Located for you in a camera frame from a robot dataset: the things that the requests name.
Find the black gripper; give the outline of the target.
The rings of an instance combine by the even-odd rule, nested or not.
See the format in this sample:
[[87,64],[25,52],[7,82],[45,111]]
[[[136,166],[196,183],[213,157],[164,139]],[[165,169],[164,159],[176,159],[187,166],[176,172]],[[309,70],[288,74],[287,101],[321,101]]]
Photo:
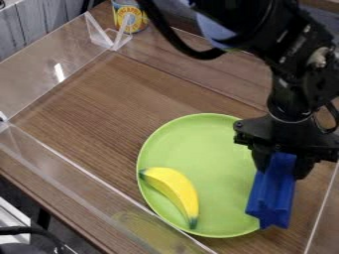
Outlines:
[[317,161],[339,160],[339,136],[323,133],[308,118],[299,123],[284,123],[269,115],[237,120],[233,125],[235,142],[252,150],[253,164],[264,172],[273,153],[297,156],[293,178],[303,180]]

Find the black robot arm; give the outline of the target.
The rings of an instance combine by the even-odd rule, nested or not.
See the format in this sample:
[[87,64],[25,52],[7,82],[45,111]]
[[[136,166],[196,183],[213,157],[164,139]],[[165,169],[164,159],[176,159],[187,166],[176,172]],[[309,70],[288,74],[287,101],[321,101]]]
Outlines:
[[339,160],[339,55],[334,36],[297,0],[181,0],[213,47],[193,50],[173,32],[153,0],[136,0],[156,29],[184,55],[212,60],[231,50],[253,54],[271,70],[267,114],[235,123],[235,142],[252,150],[260,171],[277,152],[296,157],[301,180],[313,165]]

